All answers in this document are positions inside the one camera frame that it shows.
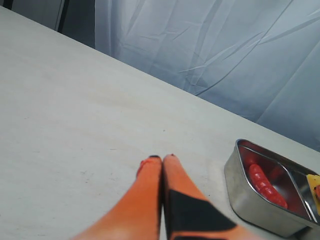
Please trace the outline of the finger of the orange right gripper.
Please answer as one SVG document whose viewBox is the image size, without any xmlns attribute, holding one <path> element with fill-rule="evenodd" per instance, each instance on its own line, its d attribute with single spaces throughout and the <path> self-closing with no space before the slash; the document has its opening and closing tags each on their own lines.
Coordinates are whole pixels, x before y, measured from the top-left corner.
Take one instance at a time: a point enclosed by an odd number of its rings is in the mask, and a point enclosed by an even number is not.
<svg viewBox="0 0 320 240">
<path fill-rule="evenodd" d="M 320 212 L 320 185 L 316 185 L 313 188 L 313 193 L 315 196 L 316 209 L 317 209 L 317 212 L 319 213 Z"/>
</svg>

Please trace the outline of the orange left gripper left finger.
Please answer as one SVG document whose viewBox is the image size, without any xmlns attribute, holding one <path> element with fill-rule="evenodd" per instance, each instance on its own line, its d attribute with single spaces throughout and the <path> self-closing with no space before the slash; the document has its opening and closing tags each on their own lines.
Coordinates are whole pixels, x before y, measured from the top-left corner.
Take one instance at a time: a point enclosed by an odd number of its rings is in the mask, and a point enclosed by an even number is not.
<svg viewBox="0 0 320 240">
<path fill-rule="evenodd" d="M 116 205 L 75 240 L 158 240 L 162 208 L 162 160 L 142 160 L 135 182 Z"/>
</svg>

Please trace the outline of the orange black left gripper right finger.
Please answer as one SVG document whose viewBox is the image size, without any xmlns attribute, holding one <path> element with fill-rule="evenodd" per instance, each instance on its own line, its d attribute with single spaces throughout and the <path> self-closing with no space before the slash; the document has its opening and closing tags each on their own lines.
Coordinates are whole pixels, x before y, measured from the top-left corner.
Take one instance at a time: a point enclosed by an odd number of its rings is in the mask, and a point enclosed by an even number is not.
<svg viewBox="0 0 320 240">
<path fill-rule="evenodd" d="M 164 157 L 162 174 L 167 239 L 261 239 L 215 208 L 188 176 L 176 155 L 168 154 Z"/>
</svg>

